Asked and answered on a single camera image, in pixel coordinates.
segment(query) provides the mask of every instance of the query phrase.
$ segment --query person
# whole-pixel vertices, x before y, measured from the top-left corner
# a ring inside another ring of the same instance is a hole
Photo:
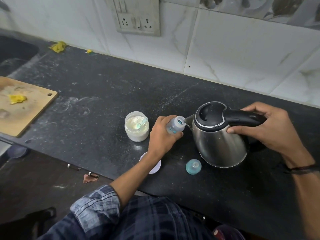
[[[320,237],[320,173],[308,168],[315,164],[303,146],[288,113],[256,102],[243,110],[264,115],[257,127],[235,126],[228,133],[256,138],[280,153],[293,174],[306,235]],[[147,154],[133,168],[110,185],[105,185],[77,200],[70,213],[40,239],[214,239],[200,220],[166,197],[133,197],[153,167],[172,148],[183,133],[169,134],[168,122],[175,115],[159,117],[150,133]]]

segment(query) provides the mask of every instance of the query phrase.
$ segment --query stainless steel kettle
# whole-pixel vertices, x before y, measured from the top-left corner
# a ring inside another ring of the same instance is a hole
[[[248,151],[258,151],[263,146],[259,141],[249,144],[247,137],[229,134],[227,129],[236,125],[256,127],[265,121],[262,115],[230,109],[221,102],[209,102],[184,122],[193,132],[201,157],[215,167],[229,168],[241,163]]]

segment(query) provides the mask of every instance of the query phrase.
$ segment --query black kettle lid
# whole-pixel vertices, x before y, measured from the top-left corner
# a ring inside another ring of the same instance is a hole
[[[221,102],[209,102],[198,108],[194,124],[203,131],[215,132],[227,127],[224,112],[228,107]]]

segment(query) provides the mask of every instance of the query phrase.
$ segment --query glass jar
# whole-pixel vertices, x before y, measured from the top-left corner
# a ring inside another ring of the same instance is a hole
[[[138,117],[139,122],[134,122],[134,117]],[[124,120],[124,128],[130,140],[140,142],[146,140],[149,135],[148,118],[139,111],[131,112]]]

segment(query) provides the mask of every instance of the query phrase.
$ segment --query wrist band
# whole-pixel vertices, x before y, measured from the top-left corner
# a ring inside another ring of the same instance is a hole
[[[281,163],[281,167],[283,169],[284,173],[288,174],[307,174],[307,173],[313,173],[316,171],[320,171],[320,167],[316,164],[305,166],[305,167],[296,167],[296,168],[288,168],[287,165]]]

